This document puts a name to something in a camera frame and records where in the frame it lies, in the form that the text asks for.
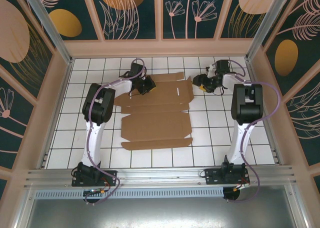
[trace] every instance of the white tile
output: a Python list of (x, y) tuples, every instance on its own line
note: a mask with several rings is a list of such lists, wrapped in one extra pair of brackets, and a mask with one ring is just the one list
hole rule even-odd
[(205, 111), (206, 103), (204, 96), (195, 96), (194, 99), (189, 103), (190, 111)]
[(168, 74), (168, 69), (153, 69), (152, 75), (156, 74)]
[(112, 130), (114, 128), (115, 123), (115, 113), (112, 113), (110, 120), (105, 124), (105, 130)]
[(76, 129), (77, 130), (85, 130), (87, 129), (87, 125), (86, 125), (86, 120), (85, 120), (85, 116), (82, 113), (78, 114), (78, 120), (77, 120), (77, 124), (76, 124)]
[(129, 114), (116, 113), (115, 120), (114, 120), (114, 129), (121, 129), (122, 118), (127, 116), (129, 116)]
[(199, 57), (199, 60), (200, 60), (200, 67), (201, 68), (206, 68), (206, 67), (212, 65), (213, 63), (215, 63), (214, 58), (211, 56)]
[(270, 145), (252, 145), (257, 165), (275, 164)]
[(183, 69), (184, 60), (182, 57), (168, 57), (169, 69)]
[(83, 155), (84, 155), (84, 149), (72, 149), (68, 169), (76, 168), (79, 162), (81, 162)]
[(183, 57), (184, 68), (200, 68), (198, 57)]
[(193, 146), (211, 146), (209, 128), (192, 128)]
[(52, 149), (47, 169), (67, 169), (71, 149)]
[(174, 167), (193, 167), (193, 154), (191, 147), (173, 148), (173, 166)]
[(247, 69), (244, 69), (244, 71), (245, 71), (245, 76), (244, 76), (244, 78), (243, 78), (243, 76), (242, 76), (242, 75), (244, 74), (244, 71), (243, 71), (241, 68), (233, 68), (233, 71), (236, 72), (236, 73), (241, 74), (241, 75), (239, 76), (241, 79), (244, 79), (244, 80), (246, 80), (246, 81), (250, 81), (250, 80), (251, 80)]
[(208, 111), (210, 127), (227, 127), (227, 118), (224, 111)]
[(196, 167), (214, 166), (214, 154), (211, 146), (193, 147), (193, 160)]
[(82, 98), (65, 98), (61, 113), (79, 113)]
[(112, 148), (122, 148), (122, 142), (128, 142), (128, 140), (121, 137), (120, 129), (115, 129), (113, 131)]
[(151, 167), (151, 150), (133, 150), (131, 157), (131, 168)]
[(85, 148), (87, 142), (87, 131), (86, 130), (76, 130), (73, 139), (72, 148)]
[(105, 58), (90, 59), (89, 70), (103, 70), (105, 68)]
[(102, 83), (110, 83), (119, 79), (118, 70), (105, 70), (103, 73)]
[[(228, 154), (228, 151), (230, 149), (229, 145), (226, 146), (213, 146), (213, 154), (214, 154), (214, 162), (216, 166), (220, 166), (222, 162), (224, 162), (225, 155)], [(254, 154), (252, 152), (251, 145), (248, 146), (245, 153), (245, 159), (250, 165), (255, 165), (255, 158)]]
[(213, 146), (231, 145), (228, 128), (210, 128)]
[(135, 60), (134, 57), (129, 58), (121, 58), (121, 70), (130, 70), (131, 69), (131, 63)]
[(221, 166), (225, 160), (225, 155), (228, 153), (230, 146), (213, 146), (214, 163), (216, 166)]
[(229, 60), (229, 56), (215, 56), (214, 57), (215, 62), (220, 60)]
[[(246, 62), (245, 62), (245, 58), (243, 56), (230, 56), (230, 60), (238, 62), (243, 67), (247, 67)], [(234, 62), (231, 62), (231, 67), (238, 68), (240, 66)]]
[[(140, 57), (140, 59), (142, 59), (144, 61), (144, 65), (147, 70), (152, 69), (152, 58), (151, 57), (142, 57), (142, 58)], [(137, 60), (136, 62), (140, 65), (143, 65), (141, 60)]]
[(107, 58), (105, 59), (105, 70), (120, 70), (121, 58)]
[(232, 95), (223, 95), (222, 99), (223, 99), (223, 104), (224, 104), (224, 109), (226, 111), (230, 111), (231, 110), (231, 105), (232, 105)]
[(152, 69), (168, 69), (168, 58), (167, 57), (153, 57), (152, 58)]
[(88, 91), (89, 91), (89, 89), (90, 89), (90, 86), (91, 86), (92, 84), (85, 84), (84, 85), (84, 89), (83, 89), (83, 95), (82, 95), (82, 97), (87, 97), (87, 95), (88, 95)]
[(111, 149), (101, 149), (100, 150), (100, 159), (101, 159), (100, 167), (102, 169), (109, 168), (109, 166), (110, 166), (110, 155), (111, 155)]
[(191, 77), (191, 81), (194, 80), (194, 78), (197, 76), (197, 75), (200, 75), (201, 72), (200, 72), (200, 69), (185, 69), (184, 70), (184, 73), (185, 73), (185, 79), (188, 79), (189, 77)]
[(228, 127), (234, 127), (235, 126), (235, 120), (231, 116), (231, 111), (230, 110), (226, 110), (225, 114), (226, 114), (226, 120), (228, 122)]
[(66, 98), (82, 97), (85, 84), (69, 84), (66, 91)]
[(87, 71), (89, 68), (90, 59), (75, 59), (73, 64), (73, 71)]
[(208, 117), (206, 111), (190, 111), (191, 127), (208, 127)]
[(220, 95), (205, 95), (205, 104), (208, 111), (223, 111), (224, 104)]
[(78, 114), (61, 114), (57, 129), (58, 130), (75, 130), (77, 119), (78, 119)]
[(72, 71), (69, 84), (84, 84), (86, 82), (86, 77), (87, 71)]
[(111, 148), (113, 130), (105, 129), (102, 134), (101, 148)]
[(54, 137), (52, 148), (67, 148), (72, 147), (72, 141), (74, 140), (74, 130), (57, 130)]
[(86, 77), (85, 83), (102, 83), (102, 78), (104, 75), (103, 70), (90, 70), (88, 71), (88, 75)]
[(269, 144), (267, 133), (264, 127), (257, 126), (253, 128), (250, 140), (252, 145), (267, 145)]
[(152, 167), (172, 167), (172, 149), (153, 149)]
[(130, 168), (131, 151), (123, 148), (111, 150), (110, 168)]

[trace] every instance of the cardboard sheet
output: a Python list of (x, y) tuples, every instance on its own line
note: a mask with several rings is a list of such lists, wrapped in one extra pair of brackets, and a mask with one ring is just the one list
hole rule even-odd
[(191, 78), (181, 80), (183, 72), (155, 74), (156, 88), (145, 95), (122, 94), (114, 100), (121, 112), (131, 114), (122, 118), (121, 136), (129, 142), (121, 145), (127, 150), (187, 147), (192, 138), (189, 102), (194, 98)]

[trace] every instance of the enclosure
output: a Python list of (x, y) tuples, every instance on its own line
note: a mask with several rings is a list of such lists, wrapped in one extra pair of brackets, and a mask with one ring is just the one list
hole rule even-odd
[[(0, 227), (320, 227), (319, 4), (0, 0)], [(254, 199), (227, 202), (226, 186), (201, 176), (232, 145), (233, 93), (193, 85), (179, 110), (190, 117), (189, 146), (124, 148), (128, 114), (113, 106), (100, 167), (117, 171), (121, 186), (98, 207), (83, 202), (87, 188), (72, 187), (71, 173), (86, 146), (89, 88), (136, 58), (148, 75), (182, 80), (231, 60), (246, 81), (276, 87), (273, 114), (278, 96), (263, 86), (263, 116), (273, 115), (255, 125), (244, 154), (259, 178), (247, 167), (239, 200), (259, 187)]]

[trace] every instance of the black grid line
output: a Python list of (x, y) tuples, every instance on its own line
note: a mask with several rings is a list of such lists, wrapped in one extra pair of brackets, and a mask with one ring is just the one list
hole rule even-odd
[[(162, 57), (162, 58), (165, 58), (166, 59), (166, 63), (167, 63), (167, 68), (166, 68), (166, 70), (167, 70), (167, 72), (169, 73), (170, 72), (170, 69), (169, 69), (169, 57), (167, 56), (167, 57)], [(177, 65), (178, 67), (175, 67), (175, 65), (173, 66), (174, 68), (172, 68), (172, 69), (174, 69), (174, 70), (177, 70), (176, 72), (178, 72), (179, 70), (180, 71), (184, 71), (184, 78), (186, 79), (186, 71), (190, 71), (190, 70), (198, 70), (198, 68), (199, 68), (199, 71), (200, 71), (200, 74), (201, 74), (201, 72), (204, 72), (203, 71), (203, 69), (202, 69), (202, 67), (201, 67), (201, 62), (203, 62), (203, 61), (201, 61), (201, 59), (200, 59), (200, 57), (197, 57), (197, 62), (198, 62), (198, 64), (199, 64), (199, 66), (198, 66), (198, 68), (197, 67), (191, 67), (191, 68), (186, 68), (186, 60), (185, 60), (185, 58), (184, 57), (179, 57), (179, 59), (180, 58), (182, 58), (182, 62), (183, 62), (183, 68), (182, 67), (179, 67), (179, 65)], [(53, 135), (53, 139), (52, 139), (52, 142), (51, 142), (51, 147), (50, 147), (50, 154), (48, 154), (48, 158), (46, 159), (47, 160), (47, 162), (46, 162), (46, 166), (48, 166), (47, 164), (49, 163), (49, 161), (50, 161), (50, 155), (51, 155), (51, 153), (52, 153), (52, 150), (69, 150), (70, 151), (70, 153), (69, 153), (69, 159), (68, 159), (68, 163), (67, 163), (67, 166), (69, 166), (70, 165), (70, 159), (71, 159), (71, 154), (72, 154), (72, 150), (74, 149), (74, 150), (81, 150), (81, 149), (83, 149), (83, 148), (73, 148), (73, 145), (74, 145), (74, 142), (75, 142), (75, 134), (76, 134), (76, 131), (85, 131), (86, 129), (84, 128), (84, 129), (82, 129), (81, 127), (79, 127), (79, 128), (77, 128), (77, 126), (78, 126), (78, 124), (79, 124), (79, 122), (80, 122), (80, 118), (79, 118), (79, 114), (81, 113), (81, 111), (80, 111), (80, 108), (79, 108), (79, 112), (62, 112), (62, 109), (63, 109), (63, 107), (66, 105), (66, 103), (65, 103), (65, 101), (66, 101), (66, 94), (67, 94), (67, 92), (68, 92), (68, 89), (70, 88), (70, 85), (72, 84), (81, 84), (81, 85), (84, 85), (83, 86), (83, 91), (82, 91), (82, 97), (68, 97), (68, 99), (76, 99), (76, 98), (78, 98), (78, 99), (81, 99), (81, 101), (83, 101), (83, 99), (85, 99), (85, 97), (84, 97), (84, 92), (85, 92), (85, 89), (86, 89), (86, 86), (88, 85), (88, 84), (90, 84), (90, 83), (88, 83), (88, 72), (89, 72), (89, 66), (90, 66), (90, 63), (91, 63), (91, 59), (88, 59), (89, 60), (89, 63), (88, 63), (88, 65), (87, 65), (87, 69), (86, 70), (84, 70), (84, 69), (79, 69), (79, 70), (77, 70), (77, 68), (75, 68), (74, 67), (74, 65), (73, 65), (73, 67), (72, 67), (72, 71), (79, 71), (79, 72), (86, 72), (86, 77), (85, 77), (85, 81), (84, 81), (84, 83), (83, 82), (79, 82), (79, 83), (70, 83), (70, 80), (71, 80), (71, 76), (69, 77), (69, 80), (68, 80), (68, 86), (67, 86), (67, 89), (66, 89), (66, 91), (65, 91), (65, 94), (64, 94), (64, 97), (63, 97), (63, 102), (62, 102), (62, 106), (61, 106), (61, 110), (60, 110), (60, 113), (59, 113), (59, 118), (58, 118), (58, 121), (57, 121), (57, 124), (56, 124), (56, 128), (55, 128), (55, 132), (54, 132), (54, 135)], [(117, 69), (105, 69), (106, 68), (106, 62), (107, 62), (107, 59), (104, 59), (104, 69), (90, 69), (90, 71), (102, 71), (102, 79), (101, 79), (101, 84), (103, 84), (103, 78), (104, 78), (104, 75), (106, 74), (106, 72), (105, 71), (118, 71), (119, 72), (119, 76), (120, 76), (120, 74), (121, 74), (121, 72), (123, 72), (123, 71), (125, 71), (124, 69), (122, 69), (121, 70), (121, 65), (122, 65), (122, 58), (119, 58), (119, 67), (117, 68)], [(164, 69), (164, 67), (162, 67), (162, 66), (157, 66), (157, 68), (154, 68), (154, 66), (153, 66), (153, 62), (154, 62), (154, 59), (153, 59), (153, 57), (150, 57), (150, 62), (151, 62), (151, 66), (149, 67), (149, 69), (148, 70), (150, 70), (151, 72), (149, 72), (149, 73), (151, 73), (151, 74), (154, 74), (154, 72), (156, 71), (156, 70), (163, 70)], [(225, 101), (224, 101), (224, 99), (222, 98), (222, 105), (223, 105), (223, 109), (214, 109), (214, 107), (213, 108), (210, 108), (210, 109), (208, 109), (208, 101), (206, 100), (206, 97), (208, 96), (208, 94), (205, 94), (205, 93), (203, 93), (203, 94), (195, 94), (194, 95), (195, 97), (203, 97), (204, 98), (204, 104), (205, 104), (205, 110), (198, 110), (198, 109), (195, 109), (195, 110), (188, 110), (188, 114), (190, 115), (192, 112), (206, 112), (206, 115), (207, 115), (207, 122), (208, 122), (208, 126), (205, 126), (205, 127), (192, 127), (192, 130), (195, 130), (195, 129), (209, 129), (209, 135), (210, 135), (210, 142), (211, 142), (211, 148), (212, 148), (212, 157), (213, 157), (213, 162), (214, 162), (214, 164), (216, 165), (216, 161), (215, 161), (215, 147), (229, 147), (230, 145), (228, 144), (228, 145), (218, 145), (218, 144), (215, 144), (215, 145), (213, 145), (213, 141), (212, 141), (212, 134), (211, 134), (211, 128), (228, 128), (228, 133), (229, 133), (229, 139), (230, 140), (232, 140), (232, 138), (231, 138), (231, 133), (230, 133), (230, 128), (232, 128), (232, 127), (234, 127), (234, 126), (232, 126), (231, 124), (229, 124), (228, 123), (228, 119), (227, 119), (227, 112), (230, 112), (230, 109), (228, 109), (228, 110), (226, 110), (226, 104), (225, 104)], [(232, 96), (232, 94), (224, 94), (223, 95), (224, 97), (227, 97), (227, 96)], [(224, 115), (225, 115), (225, 119), (226, 119), (226, 121), (227, 121), (227, 125), (226, 126), (210, 126), (210, 124), (209, 124), (209, 113), (208, 112), (218, 112), (218, 111), (224, 111)], [(112, 128), (108, 128), (108, 129), (105, 129), (105, 130), (112, 130), (112, 140), (111, 140), (111, 147), (101, 147), (101, 149), (111, 149), (110, 150), (110, 158), (109, 158), (109, 168), (111, 168), (111, 162), (112, 162), (112, 151), (113, 151), (113, 149), (123, 149), (123, 147), (112, 147), (113, 145), (114, 145), (114, 143), (113, 143), (113, 141), (114, 141), (114, 132), (115, 132), (115, 130), (121, 130), (121, 129), (115, 129), (115, 121), (116, 121), (116, 113), (121, 113), (120, 111), (119, 111), (119, 109), (115, 109), (113, 112), (112, 112), (113, 114), (114, 114), (114, 118), (113, 118), (113, 127)], [(78, 114), (78, 116), (77, 116), (77, 120), (76, 120), (76, 124), (75, 124), (75, 129), (63, 129), (63, 130), (61, 130), (61, 129), (59, 129), (58, 127), (59, 127), (59, 122), (61, 121), (60, 119), (61, 119), (61, 114)], [(57, 139), (57, 131), (74, 131), (74, 133), (73, 133), (73, 139), (72, 139), (72, 144), (71, 144), (71, 147), (70, 148), (53, 148), (53, 144), (54, 144), (54, 141)], [(252, 141), (251, 141), (251, 139), (250, 139), (250, 143), (248, 144), (248, 146), (251, 146), (251, 150), (252, 150), (252, 153), (253, 153), (253, 157), (254, 157), (254, 160), (255, 160), (255, 163), (257, 163), (257, 161), (256, 161), (256, 154), (255, 154), (255, 152), (254, 152), (254, 150), (253, 150), (253, 145), (259, 145), (259, 146), (263, 146), (263, 145), (267, 145), (267, 146), (270, 146), (270, 144), (269, 143), (267, 143), (267, 144), (252, 144)], [(202, 166), (195, 166), (195, 152), (196, 152), (196, 150), (194, 150), (194, 147), (208, 147), (209, 145), (194, 145), (193, 143), (191, 143), (191, 151), (192, 151), (192, 162), (193, 162), (193, 166), (194, 167), (202, 167)], [(153, 150), (151, 150), (151, 167), (153, 168), (153, 165), (154, 165), (154, 161), (153, 161)], [(173, 151), (173, 148), (171, 148), (171, 162), (172, 162), (172, 167), (191, 167), (191, 164), (190, 165), (188, 165), (188, 166), (174, 166), (174, 151)], [(130, 152), (130, 168), (132, 167), (132, 151)]]

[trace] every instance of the metal bracket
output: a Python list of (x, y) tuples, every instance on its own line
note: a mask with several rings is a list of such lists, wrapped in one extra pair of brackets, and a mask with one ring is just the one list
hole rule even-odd
[[(108, 170), (105, 172), (115, 177), (118, 173), (116, 170)], [(72, 187), (105, 187), (105, 180), (110, 184), (111, 187), (116, 186), (116, 180), (109, 175), (103, 174), (102, 172), (100, 172), (100, 179), (97, 181), (97, 183), (95, 183), (94, 179), (81, 174), (79, 171), (75, 171), (73, 174), (74, 175), (71, 183)]]

